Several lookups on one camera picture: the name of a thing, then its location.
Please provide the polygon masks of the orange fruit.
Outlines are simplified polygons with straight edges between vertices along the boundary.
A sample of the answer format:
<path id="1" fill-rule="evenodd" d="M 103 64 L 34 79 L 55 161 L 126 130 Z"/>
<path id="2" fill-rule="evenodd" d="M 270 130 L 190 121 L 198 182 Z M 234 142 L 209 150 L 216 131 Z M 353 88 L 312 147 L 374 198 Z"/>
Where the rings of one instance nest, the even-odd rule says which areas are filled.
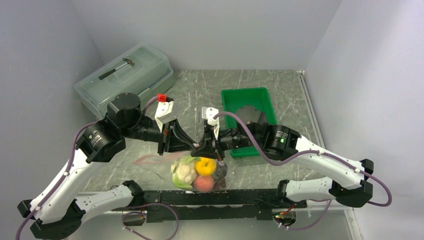
<path id="1" fill-rule="evenodd" d="M 217 169 L 217 161 L 215 159 L 200 157 L 195 161 L 195 170 L 201 176 L 211 176 Z"/>

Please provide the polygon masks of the white cauliflower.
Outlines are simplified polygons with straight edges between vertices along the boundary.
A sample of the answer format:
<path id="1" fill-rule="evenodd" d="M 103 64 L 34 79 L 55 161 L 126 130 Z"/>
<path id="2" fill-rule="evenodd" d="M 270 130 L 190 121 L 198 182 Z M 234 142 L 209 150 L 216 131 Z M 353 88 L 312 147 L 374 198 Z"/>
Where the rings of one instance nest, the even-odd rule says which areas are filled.
<path id="1" fill-rule="evenodd" d="M 170 167 L 172 173 L 172 183 L 180 189 L 192 189 L 192 183 L 198 176 L 195 170 L 197 157 L 184 156 L 174 161 Z"/>

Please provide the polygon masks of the clear zip top bag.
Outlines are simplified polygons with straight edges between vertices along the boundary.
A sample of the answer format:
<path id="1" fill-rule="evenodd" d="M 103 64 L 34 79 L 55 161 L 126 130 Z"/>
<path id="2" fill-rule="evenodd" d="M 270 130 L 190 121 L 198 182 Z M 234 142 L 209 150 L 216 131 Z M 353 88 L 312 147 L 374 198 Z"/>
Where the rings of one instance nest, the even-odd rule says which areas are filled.
<path id="1" fill-rule="evenodd" d="M 133 164 L 181 190 L 211 193 L 227 187 L 228 166 L 223 161 L 193 157 L 189 151 L 149 154 L 135 160 Z"/>

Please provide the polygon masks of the pink peach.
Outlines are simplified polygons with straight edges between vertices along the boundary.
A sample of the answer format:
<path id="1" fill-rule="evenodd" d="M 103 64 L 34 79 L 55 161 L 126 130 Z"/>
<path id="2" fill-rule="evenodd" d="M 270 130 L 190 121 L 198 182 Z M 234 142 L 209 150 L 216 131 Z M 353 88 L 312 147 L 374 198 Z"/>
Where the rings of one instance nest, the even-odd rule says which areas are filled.
<path id="1" fill-rule="evenodd" d="M 210 192 L 215 185 L 215 180 L 212 176 L 198 176 L 193 181 L 194 188 L 200 192 Z"/>

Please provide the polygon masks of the dark red grape bunch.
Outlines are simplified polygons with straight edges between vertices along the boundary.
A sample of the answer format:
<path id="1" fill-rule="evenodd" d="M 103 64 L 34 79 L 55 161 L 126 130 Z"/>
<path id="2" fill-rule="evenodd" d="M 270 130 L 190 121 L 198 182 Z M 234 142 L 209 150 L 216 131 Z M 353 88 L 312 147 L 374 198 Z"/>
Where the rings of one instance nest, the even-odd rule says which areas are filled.
<path id="1" fill-rule="evenodd" d="M 212 191 L 219 191 L 226 188 L 226 175 L 228 172 L 228 166 L 226 164 L 220 165 L 218 164 L 216 166 L 216 170 L 213 173 L 213 179 L 214 179 L 214 186 L 212 188 Z"/>

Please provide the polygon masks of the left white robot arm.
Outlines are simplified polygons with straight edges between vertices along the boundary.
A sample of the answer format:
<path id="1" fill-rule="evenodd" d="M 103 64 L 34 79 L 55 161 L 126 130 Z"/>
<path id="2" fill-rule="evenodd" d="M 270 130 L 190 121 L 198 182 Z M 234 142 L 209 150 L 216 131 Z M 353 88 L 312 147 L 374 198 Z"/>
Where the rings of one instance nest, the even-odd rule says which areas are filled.
<path id="1" fill-rule="evenodd" d="M 158 102 L 159 126 L 146 116 L 146 108 L 133 93 L 121 93 L 108 103 L 105 117 L 82 127 L 74 137 L 70 157 L 52 182 L 36 198 L 23 200 L 18 210 L 24 220 L 32 220 L 30 231 L 36 239 L 62 240 L 85 221 L 104 212 L 139 209 L 144 191 L 133 180 L 86 198 L 78 197 L 92 175 L 126 148 L 126 139 L 157 143 L 159 153 L 192 150 L 196 143 L 171 119 L 173 99 L 164 94 Z"/>

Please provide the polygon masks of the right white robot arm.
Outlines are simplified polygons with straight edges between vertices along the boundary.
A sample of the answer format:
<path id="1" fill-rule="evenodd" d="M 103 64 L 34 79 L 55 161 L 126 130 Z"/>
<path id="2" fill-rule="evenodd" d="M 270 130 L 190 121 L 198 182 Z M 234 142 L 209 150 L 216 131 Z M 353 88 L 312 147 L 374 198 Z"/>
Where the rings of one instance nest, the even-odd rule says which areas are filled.
<path id="1" fill-rule="evenodd" d="M 269 123 L 263 112 L 251 106 L 240 108 L 237 114 L 227 113 L 236 121 L 233 128 L 220 128 L 222 115 L 216 108 L 202 108 L 204 133 L 191 152 L 193 157 L 214 159 L 222 165 L 225 151 L 254 147 L 272 166 L 296 162 L 321 174 L 313 180 L 281 180 L 275 194 L 280 207 L 303 200 L 335 200 L 360 208 L 372 198 L 373 185 L 368 182 L 374 170 L 371 160 L 340 157 L 289 127 Z"/>

